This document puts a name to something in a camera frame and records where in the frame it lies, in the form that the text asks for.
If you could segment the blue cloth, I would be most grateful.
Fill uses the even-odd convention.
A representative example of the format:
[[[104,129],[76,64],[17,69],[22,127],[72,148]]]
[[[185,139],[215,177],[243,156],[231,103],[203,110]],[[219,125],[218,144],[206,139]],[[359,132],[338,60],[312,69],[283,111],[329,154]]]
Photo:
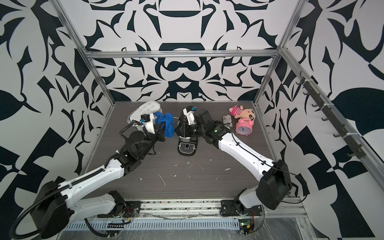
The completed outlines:
[[[156,124],[164,130],[165,137],[172,138],[175,134],[175,129],[173,126],[174,116],[170,113],[154,113]]]

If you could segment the black coffee machine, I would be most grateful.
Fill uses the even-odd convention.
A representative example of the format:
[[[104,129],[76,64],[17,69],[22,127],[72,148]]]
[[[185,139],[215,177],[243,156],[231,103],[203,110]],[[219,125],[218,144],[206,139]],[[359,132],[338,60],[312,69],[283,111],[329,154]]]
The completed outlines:
[[[175,133],[179,137],[178,153],[185,157],[192,157],[198,147],[198,137],[184,137],[184,127],[188,127],[187,117],[179,117]]]

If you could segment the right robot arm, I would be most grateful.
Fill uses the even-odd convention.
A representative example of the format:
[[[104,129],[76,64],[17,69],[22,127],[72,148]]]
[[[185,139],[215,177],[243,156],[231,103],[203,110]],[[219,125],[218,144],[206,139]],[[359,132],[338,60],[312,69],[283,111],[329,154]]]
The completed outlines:
[[[183,109],[179,121],[181,137],[204,138],[208,144],[229,154],[256,178],[258,184],[245,189],[236,198],[236,202],[244,209],[264,205],[275,210],[292,189],[288,166],[281,160],[275,162],[251,147],[247,146],[233,133],[229,125],[214,121],[206,109],[196,110],[189,106]]]

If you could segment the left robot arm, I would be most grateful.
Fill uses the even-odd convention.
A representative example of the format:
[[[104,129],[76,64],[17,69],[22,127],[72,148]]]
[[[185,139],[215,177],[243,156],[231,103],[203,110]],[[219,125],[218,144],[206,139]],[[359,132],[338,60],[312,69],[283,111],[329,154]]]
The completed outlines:
[[[135,170],[147,155],[154,155],[155,144],[164,142],[165,134],[156,126],[153,133],[147,129],[134,131],[124,140],[124,146],[101,167],[70,181],[50,181],[42,186],[30,211],[42,239],[55,236],[77,220],[95,215],[117,216],[123,211],[125,201],[117,191],[96,198],[85,196]]]

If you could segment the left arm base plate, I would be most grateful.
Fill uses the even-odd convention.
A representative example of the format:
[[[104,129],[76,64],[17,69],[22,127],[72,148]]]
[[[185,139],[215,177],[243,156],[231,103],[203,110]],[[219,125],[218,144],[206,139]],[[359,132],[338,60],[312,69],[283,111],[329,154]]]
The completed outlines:
[[[125,201],[125,203],[117,203],[108,214],[97,215],[98,218],[117,218],[123,215],[124,218],[133,217],[141,211],[141,201]]]

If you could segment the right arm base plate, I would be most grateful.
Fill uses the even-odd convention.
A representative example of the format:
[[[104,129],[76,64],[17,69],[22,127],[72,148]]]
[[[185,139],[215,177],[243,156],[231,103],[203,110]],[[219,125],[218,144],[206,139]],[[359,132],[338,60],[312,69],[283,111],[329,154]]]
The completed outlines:
[[[239,201],[235,200],[221,200],[221,209],[220,215],[223,217],[231,216],[242,216],[242,217],[251,217],[251,216],[261,216],[262,215],[262,206],[254,206],[250,209],[244,207]]]

